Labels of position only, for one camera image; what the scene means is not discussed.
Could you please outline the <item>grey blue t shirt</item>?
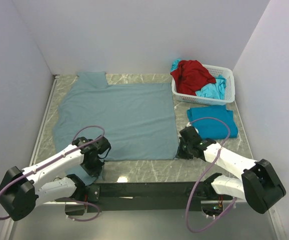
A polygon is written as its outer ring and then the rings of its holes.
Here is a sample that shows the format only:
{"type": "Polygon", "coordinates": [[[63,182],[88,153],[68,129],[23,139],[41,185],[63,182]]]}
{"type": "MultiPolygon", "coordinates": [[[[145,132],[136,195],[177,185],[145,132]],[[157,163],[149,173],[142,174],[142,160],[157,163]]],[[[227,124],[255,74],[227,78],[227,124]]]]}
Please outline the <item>grey blue t shirt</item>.
{"type": "Polygon", "coordinates": [[[58,106],[53,130],[57,152],[75,135],[104,134],[111,150],[104,156],[106,180],[170,180],[178,134],[171,82],[110,84],[104,72],[79,72],[58,106]]]}

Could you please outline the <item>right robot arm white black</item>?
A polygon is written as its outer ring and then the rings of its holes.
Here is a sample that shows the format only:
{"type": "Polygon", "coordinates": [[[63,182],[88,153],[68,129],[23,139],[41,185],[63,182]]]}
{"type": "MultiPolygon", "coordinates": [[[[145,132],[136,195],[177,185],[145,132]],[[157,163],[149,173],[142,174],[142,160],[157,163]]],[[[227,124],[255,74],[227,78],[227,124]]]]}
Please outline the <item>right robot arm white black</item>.
{"type": "Polygon", "coordinates": [[[193,191],[194,196],[202,199],[231,196],[246,201],[257,213],[264,214],[286,195],[286,189],[269,161],[246,158],[213,139],[202,139],[193,126],[182,129],[179,139],[177,158],[198,158],[233,175],[227,177],[214,173],[199,182],[193,191]]]}

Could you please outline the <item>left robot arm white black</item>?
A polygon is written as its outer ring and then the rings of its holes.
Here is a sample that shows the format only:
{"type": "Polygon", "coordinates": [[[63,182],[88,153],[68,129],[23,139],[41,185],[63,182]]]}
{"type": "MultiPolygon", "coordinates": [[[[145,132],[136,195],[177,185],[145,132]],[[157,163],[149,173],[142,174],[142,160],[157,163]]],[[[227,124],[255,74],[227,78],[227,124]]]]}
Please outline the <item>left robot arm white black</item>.
{"type": "Polygon", "coordinates": [[[48,159],[19,169],[14,166],[0,183],[0,205],[7,217],[19,221],[36,207],[58,199],[84,204],[86,187],[101,174],[111,144],[104,136],[98,139],[79,137],[48,159]]]}

